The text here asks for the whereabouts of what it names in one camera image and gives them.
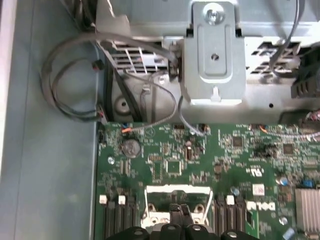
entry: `green circuit board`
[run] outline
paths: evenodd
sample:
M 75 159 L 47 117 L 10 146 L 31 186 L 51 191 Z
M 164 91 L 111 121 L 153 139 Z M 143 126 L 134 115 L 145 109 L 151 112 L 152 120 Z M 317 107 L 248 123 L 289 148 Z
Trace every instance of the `green circuit board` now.
M 259 125 L 198 127 L 205 131 L 205 136 L 196 136 L 183 125 L 175 124 L 122 133 L 121 124 L 109 123 L 99 130 L 95 240 L 105 237 L 107 201 L 120 195 L 134 196 L 139 225 L 146 209 L 146 186 L 163 185 L 210 187 L 213 199 L 238 195 L 235 191 L 239 191 L 239 198 L 246 202 L 245 231 L 261 240 L 280 240 L 288 228 L 297 229 L 295 188 L 304 182 L 316 188 L 320 182 L 320 144 L 305 138 L 271 136 L 261 131 Z M 268 126 L 268 130 L 283 134 L 298 132 L 296 126 L 284 125 Z M 124 144 L 132 140 L 139 144 L 134 145 L 139 153 L 131 151 L 125 155 Z M 157 193 L 150 194 L 148 202 L 160 212 L 168 212 L 166 208 L 171 202 L 187 203 L 193 211 L 199 204 L 206 206 L 208 196 Z M 287 220 L 285 224 L 280 221 L 283 217 Z M 215 220 L 211 207 L 208 221 L 212 227 Z

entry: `motherboard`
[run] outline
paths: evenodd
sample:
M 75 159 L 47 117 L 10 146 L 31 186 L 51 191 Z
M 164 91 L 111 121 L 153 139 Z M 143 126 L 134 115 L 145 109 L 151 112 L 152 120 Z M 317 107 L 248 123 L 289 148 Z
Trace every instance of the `motherboard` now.
M 129 127 L 141 127 L 131 123 Z M 295 125 L 181 124 L 98 130 L 94 239 L 170 221 L 170 204 L 187 204 L 194 223 L 220 235 L 261 240 L 319 239 L 320 144 L 285 138 Z

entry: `metal heatsink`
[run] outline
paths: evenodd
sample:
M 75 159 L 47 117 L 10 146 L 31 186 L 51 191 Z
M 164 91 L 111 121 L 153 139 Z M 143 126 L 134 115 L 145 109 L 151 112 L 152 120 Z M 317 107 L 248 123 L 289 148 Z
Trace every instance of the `metal heatsink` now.
M 320 232 L 320 190 L 296 189 L 297 227 L 309 233 Z

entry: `gray case wall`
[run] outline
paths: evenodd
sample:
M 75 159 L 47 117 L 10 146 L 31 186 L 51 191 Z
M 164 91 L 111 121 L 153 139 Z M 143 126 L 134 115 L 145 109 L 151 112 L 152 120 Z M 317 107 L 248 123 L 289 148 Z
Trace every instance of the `gray case wall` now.
M 68 120 L 52 110 L 40 89 L 50 49 L 77 28 L 58 0 L 18 0 L 0 180 L 1 240 L 88 240 L 96 157 L 94 123 Z M 59 56 L 54 69 L 87 56 L 91 44 Z M 59 92 L 89 108 L 98 76 L 87 63 L 63 79 Z

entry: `vent grille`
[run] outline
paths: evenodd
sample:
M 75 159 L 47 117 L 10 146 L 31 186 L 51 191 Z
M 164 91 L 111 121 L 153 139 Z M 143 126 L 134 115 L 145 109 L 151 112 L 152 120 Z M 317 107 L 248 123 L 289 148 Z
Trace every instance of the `vent grille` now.
M 155 45 L 162 46 L 161 41 L 152 42 Z M 100 45 L 105 51 L 111 49 L 110 45 L 106 49 L 103 44 Z M 168 69 L 168 61 L 162 56 L 149 52 L 141 47 L 132 47 L 121 42 L 114 42 L 113 50 L 110 55 L 114 61 L 117 70 L 126 70 L 132 74 L 152 74 L 161 70 Z
M 269 68 L 270 58 L 277 52 L 279 46 L 273 45 L 270 41 L 264 41 L 260 44 L 255 51 L 251 53 L 251 66 L 247 67 L 247 71 L 250 75 L 267 75 L 271 74 Z M 291 69 L 288 69 L 287 64 L 291 62 L 295 57 L 301 57 L 307 53 L 311 48 L 310 47 L 300 47 L 300 42 L 291 42 L 286 48 L 275 64 L 274 69 L 277 72 L 291 72 Z

